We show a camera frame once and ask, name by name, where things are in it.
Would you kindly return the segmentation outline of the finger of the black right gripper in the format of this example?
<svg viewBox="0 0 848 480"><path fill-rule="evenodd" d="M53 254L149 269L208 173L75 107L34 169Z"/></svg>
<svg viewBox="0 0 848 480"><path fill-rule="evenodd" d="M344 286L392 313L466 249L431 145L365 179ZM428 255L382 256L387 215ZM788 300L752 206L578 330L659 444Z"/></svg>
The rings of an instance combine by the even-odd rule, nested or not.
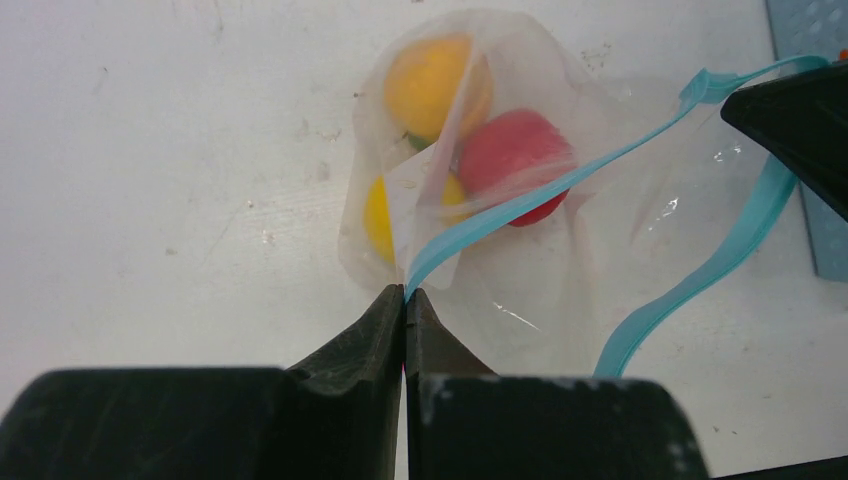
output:
<svg viewBox="0 0 848 480"><path fill-rule="evenodd" d="M847 62L731 94L721 118L847 217Z"/></svg>

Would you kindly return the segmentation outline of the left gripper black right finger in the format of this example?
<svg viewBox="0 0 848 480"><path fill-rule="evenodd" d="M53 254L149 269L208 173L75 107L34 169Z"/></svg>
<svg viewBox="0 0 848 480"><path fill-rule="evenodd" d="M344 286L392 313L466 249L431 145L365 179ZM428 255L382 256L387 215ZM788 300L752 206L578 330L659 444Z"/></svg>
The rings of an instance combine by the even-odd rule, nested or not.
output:
<svg viewBox="0 0 848 480"><path fill-rule="evenodd" d="M705 479L676 401L645 380L495 373L439 320L406 305L413 479Z"/></svg>

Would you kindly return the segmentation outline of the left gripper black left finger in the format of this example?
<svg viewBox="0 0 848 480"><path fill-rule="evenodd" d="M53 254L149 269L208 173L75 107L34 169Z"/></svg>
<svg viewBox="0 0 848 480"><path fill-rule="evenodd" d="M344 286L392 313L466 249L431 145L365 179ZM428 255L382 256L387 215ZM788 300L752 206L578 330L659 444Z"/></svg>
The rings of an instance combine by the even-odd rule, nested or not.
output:
<svg viewBox="0 0 848 480"><path fill-rule="evenodd" d="M404 291L295 365L64 369L1 422L5 479L391 479Z"/></svg>

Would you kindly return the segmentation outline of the yellow lemon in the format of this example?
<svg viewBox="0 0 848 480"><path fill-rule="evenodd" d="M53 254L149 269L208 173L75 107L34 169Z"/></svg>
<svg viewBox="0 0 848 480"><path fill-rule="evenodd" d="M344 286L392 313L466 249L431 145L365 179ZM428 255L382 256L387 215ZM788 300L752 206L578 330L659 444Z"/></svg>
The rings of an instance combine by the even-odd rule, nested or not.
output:
<svg viewBox="0 0 848 480"><path fill-rule="evenodd" d="M464 203L465 200L465 192L459 179L453 173L449 173L442 203L446 206L456 206ZM389 206L382 176L378 176L369 188L363 212L363 224L371 247L382 260L394 266L395 255Z"/></svg>

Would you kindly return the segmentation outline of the clear zip top bag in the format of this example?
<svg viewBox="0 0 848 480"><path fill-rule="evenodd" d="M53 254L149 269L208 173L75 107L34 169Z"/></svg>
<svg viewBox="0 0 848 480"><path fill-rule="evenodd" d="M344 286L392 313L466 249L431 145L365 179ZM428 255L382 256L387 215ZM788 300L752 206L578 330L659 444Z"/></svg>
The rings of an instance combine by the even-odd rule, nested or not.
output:
<svg viewBox="0 0 848 480"><path fill-rule="evenodd" d="M438 139L425 146L390 116L383 82L409 44L472 37L470 59ZM494 207L457 178L470 70L485 56L494 80L483 126L514 109L545 116L578 167ZM356 150L339 236L347 270L377 287L423 290L441 318L501 368L622 374L647 337L763 244L798 177L726 123L745 87L822 68L806 49L745 73L702 69L687 82L659 72L600 79L530 15L472 8L415 26L380 55L354 108ZM369 188L384 180L395 265L363 224Z"/></svg>

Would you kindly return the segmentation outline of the red apple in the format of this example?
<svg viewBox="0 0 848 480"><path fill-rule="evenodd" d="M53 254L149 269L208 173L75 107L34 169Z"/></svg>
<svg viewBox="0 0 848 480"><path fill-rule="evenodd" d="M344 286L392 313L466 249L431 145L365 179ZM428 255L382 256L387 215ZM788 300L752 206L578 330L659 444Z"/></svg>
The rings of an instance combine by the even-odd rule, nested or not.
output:
<svg viewBox="0 0 848 480"><path fill-rule="evenodd" d="M457 176L482 207L494 207L530 193L575 170L573 148L541 113L507 111L468 136Z"/></svg>

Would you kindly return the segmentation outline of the peach fruit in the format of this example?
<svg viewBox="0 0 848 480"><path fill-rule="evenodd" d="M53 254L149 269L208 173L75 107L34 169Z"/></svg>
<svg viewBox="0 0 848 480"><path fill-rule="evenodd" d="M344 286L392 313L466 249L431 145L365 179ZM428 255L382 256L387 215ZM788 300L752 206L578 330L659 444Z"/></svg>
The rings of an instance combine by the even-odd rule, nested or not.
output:
<svg viewBox="0 0 848 480"><path fill-rule="evenodd" d="M451 33L415 41L393 59L383 82L384 105L419 144L428 146L441 134L471 50L471 36ZM491 111L494 80L485 56L471 67L467 87L462 137L484 123Z"/></svg>

